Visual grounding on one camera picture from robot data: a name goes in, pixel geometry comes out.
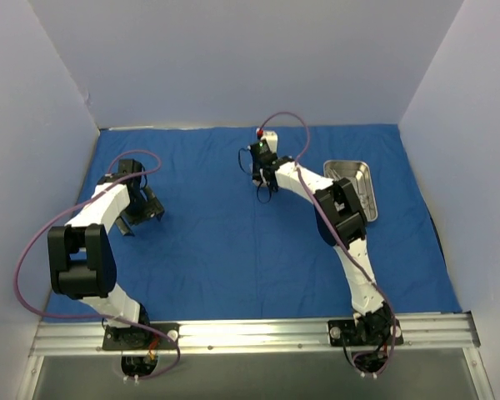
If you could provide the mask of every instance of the metal tray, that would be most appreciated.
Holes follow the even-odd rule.
[[[356,189],[359,201],[369,222],[378,218],[376,198],[370,169],[363,161],[327,160],[324,163],[324,176],[331,179],[347,178]]]

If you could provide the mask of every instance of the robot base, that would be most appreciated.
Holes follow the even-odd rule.
[[[392,315],[386,303],[376,312],[354,319],[337,319],[327,322],[330,345],[333,347],[379,346],[391,344]],[[395,345],[403,344],[402,329],[397,320]]]
[[[168,335],[173,340],[178,340],[179,324],[174,322],[150,323],[148,314],[144,306],[141,304],[139,313],[139,323],[142,325],[151,326]],[[153,340],[154,335],[140,327],[106,327],[102,350],[113,351],[129,351],[129,350],[148,350]],[[152,350],[172,350],[173,343],[168,340],[159,340],[156,347]]]

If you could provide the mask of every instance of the blue tablecloth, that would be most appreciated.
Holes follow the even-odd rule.
[[[278,155],[296,156],[303,129],[275,130]],[[122,237],[115,227],[109,235],[117,280],[151,319],[351,315],[343,268],[320,238],[312,206],[288,191],[261,204],[239,169],[238,149],[254,141],[255,127],[101,132],[81,200],[123,151],[145,148],[163,160],[162,170],[148,178],[166,208],[162,221],[134,227],[135,237]],[[136,159],[155,165],[148,156]],[[370,167],[379,216],[367,227],[368,251],[396,311],[459,312],[398,128],[313,127],[302,165],[323,173],[328,159]],[[89,312],[56,294],[47,310]]]

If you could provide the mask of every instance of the gray floor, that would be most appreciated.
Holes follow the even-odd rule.
[[[45,357],[34,398],[478,398],[460,349],[397,352],[376,381],[361,379],[341,352],[189,355],[173,372],[138,386],[115,375],[118,361]]]

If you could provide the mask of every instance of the white wall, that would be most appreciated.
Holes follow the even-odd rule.
[[[397,123],[463,0],[30,0],[99,127]]]
[[[0,0],[0,399],[15,398],[38,318],[17,305],[13,266],[28,239],[74,203],[98,131],[28,2]],[[42,240],[22,289],[48,295]]]
[[[466,0],[401,123],[500,399],[500,0]]]

